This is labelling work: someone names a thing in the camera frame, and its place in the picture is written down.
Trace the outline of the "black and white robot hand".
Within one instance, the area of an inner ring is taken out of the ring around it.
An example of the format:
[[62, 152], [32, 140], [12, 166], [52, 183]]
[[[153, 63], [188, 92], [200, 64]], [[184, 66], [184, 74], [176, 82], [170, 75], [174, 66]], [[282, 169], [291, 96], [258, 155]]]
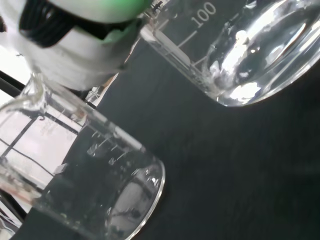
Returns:
[[103, 85], [122, 71], [149, 0], [3, 0], [12, 47], [31, 70], [68, 89]]

